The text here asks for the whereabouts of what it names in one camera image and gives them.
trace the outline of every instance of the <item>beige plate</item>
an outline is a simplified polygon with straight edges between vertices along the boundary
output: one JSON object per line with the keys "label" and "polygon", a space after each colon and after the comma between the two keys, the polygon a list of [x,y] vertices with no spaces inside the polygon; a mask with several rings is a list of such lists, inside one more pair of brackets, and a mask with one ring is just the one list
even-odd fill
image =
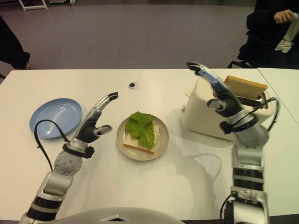
{"label": "beige plate", "polygon": [[117,133],[116,133],[116,143],[118,145],[118,148],[128,157],[134,159],[134,160],[152,160],[154,158],[157,158],[158,156],[162,155],[163,152],[167,149],[168,142],[169,142],[169,133],[167,130],[166,125],[161,121],[159,118],[153,116],[153,123],[160,126],[159,134],[157,137],[157,141],[155,144],[155,154],[150,154],[145,151],[131,148],[128,146],[124,146],[123,142],[126,139],[126,136],[129,134],[127,130],[125,130],[126,123],[129,121],[129,118],[125,119],[121,125],[118,127]]}

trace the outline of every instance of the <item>gray tiled floor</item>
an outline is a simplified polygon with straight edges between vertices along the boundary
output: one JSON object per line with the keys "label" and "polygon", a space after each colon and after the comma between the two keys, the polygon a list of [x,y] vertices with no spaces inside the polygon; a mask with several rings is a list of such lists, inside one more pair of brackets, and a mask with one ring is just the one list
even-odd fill
{"label": "gray tiled floor", "polygon": [[[177,69],[189,60],[226,68],[236,60],[254,0],[164,3],[78,0],[26,12],[0,7],[0,15],[31,54],[31,69]],[[11,69],[1,62],[3,75]]]}

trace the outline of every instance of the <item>plate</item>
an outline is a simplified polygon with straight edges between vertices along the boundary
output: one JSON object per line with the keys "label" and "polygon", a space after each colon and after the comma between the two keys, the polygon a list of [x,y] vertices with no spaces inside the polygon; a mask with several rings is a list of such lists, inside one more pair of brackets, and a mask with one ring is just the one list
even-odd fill
{"label": "plate", "polygon": [[169,142],[169,132],[167,130],[166,125],[163,123],[163,121],[153,116],[153,123],[160,126],[159,134],[157,136],[157,140],[154,148],[155,151],[154,154],[150,154],[145,151],[123,145],[127,135],[129,134],[129,132],[125,129],[126,123],[128,121],[129,118],[125,119],[118,127],[116,133],[117,146],[126,156],[134,160],[147,161],[147,160],[153,160],[165,152]]}
{"label": "plate", "polygon": [[[34,128],[38,121],[49,119],[54,121],[64,134],[74,130],[82,120],[82,109],[80,104],[68,98],[51,100],[40,106],[30,119],[30,130],[34,133]],[[56,126],[48,121],[44,121],[37,127],[37,135],[42,138],[57,138],[60,133]]]}

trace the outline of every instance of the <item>bread slice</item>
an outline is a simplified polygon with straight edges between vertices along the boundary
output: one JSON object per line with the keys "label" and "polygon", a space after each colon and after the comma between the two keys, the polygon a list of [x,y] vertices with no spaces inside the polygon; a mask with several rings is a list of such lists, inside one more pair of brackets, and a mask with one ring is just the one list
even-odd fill
{"label": "bread slice", "polygon": [[[160,126],[154,124],[154,134],[155,134],[154,143],[155,143],[155,146],[156,146],[156,142],[157,142],[157,137],[158,137],[158,134],[159,134],[159,130],[160,130]],[[141,144],[141,143],[138,142],[138,139],[133,138],[130,135],[130,133],[128,133],[128,135],[127,135],[127,137],[126,137],[125,142],[123,143],[123,145],[131,147],[131,148],[135,148],[135,149],[140,149],[142,151],[145,151],[145,152],[148,152],[148,153],[151,153],[151,154],[155,153],[155,146],[152,149],[145,147],[143,144]]]}
{"label": "bread slice", "polygon": [[227,76],[224,82],[235,95],[250,99],[258,98],[268,88],[265,84],[251,82],[234,76]]}

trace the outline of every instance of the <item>black cable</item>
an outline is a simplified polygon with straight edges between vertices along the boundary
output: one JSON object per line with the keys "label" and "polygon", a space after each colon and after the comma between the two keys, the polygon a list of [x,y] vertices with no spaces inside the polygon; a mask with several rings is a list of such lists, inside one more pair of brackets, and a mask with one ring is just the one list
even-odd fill
{"label": "black cable", "polygon": [[258,107],[255,107],[252,111],[250,111],[248,114],[246,114],[244,117],[242,117],[241,119],[239,119],[237,122],[235,122],[234,124],[231,125],[231,127],[235,126],[236,124],[238,124],[241,120],[243,120],[244,118],[246,118],[247,116],[253,114],[255,111],[257,111],[258,109],[261,109],[263,106],[265,106],[267,103],[271,102],[271,101],[276,101],[276,111],[275,111],[275,115],[273,118],[273,121],[271,122],[270,126],[268,127],[268,132],[272,129],[273,125],[276,123],[276,119],[278,116],[278,112],[279,112],[279,101],[274,98],[271,97],[268,100],[266,100],[266,102],[264,102],[262,105],[259,105]]}
{"label": "black cable", "polygon": [[220,223],[223,224],[223,219],[222,219],[222,213],[223,213],[223,207],[225,205],[225,202],[231,197],[232,195],[230,194],[225,200],[224,202],[222,203],[222,206],[221,206],[221,209],[220,209]]}
{"label": "black cable", "polygon": [[268,132],[273,128],[273,125],[276,123],[276,119],[277,119],[277,116],[279,114],[279,101],[276,98],[274,98],[274,99],[276,100],[276,111],[275,111],[273,121],[270,124],[270,126],[268,127]]}
{"label": "black cable", "polygon": [[46,157],[46,159],[47,159],[47,161],[48,161],[48,163],[49,163],[49,165],[50,165],[51,170],[53,170],[51,161],[50,161],[50,159],[49,159],[49,157],[48,157],[46,151],[44,150],[44,148],[43,148],[43,146],[42,146],[40,140],[38,139],[38,135],[37,135],[37,126],[38,126],[40,123],[44,122],[44,121],[52,122],[52,123],[57,127],[57,129],[58,129],[59,133],[61,134],[61,137],[63,137],[64,141],[65,141],[65,142],[68,142],[68,143],[69,143],[70,141],[66,138],[65,134],[63,133],[63,131],[61,130],[61,128],[58,126],[58,124],[56,124],[54,121],[45,119],[45,120],[40,120],[39,122],[37,122],[37,124],[36,124],[36,126],[35,126],[35,128],[34,128],[34,138],[36,139],[36,142],[37,142],[37,144],[38,144],[38,147],[37,147],[37,148],[40,148],[40,149],[41,149],[41,151],[43,152],[44,156]]}

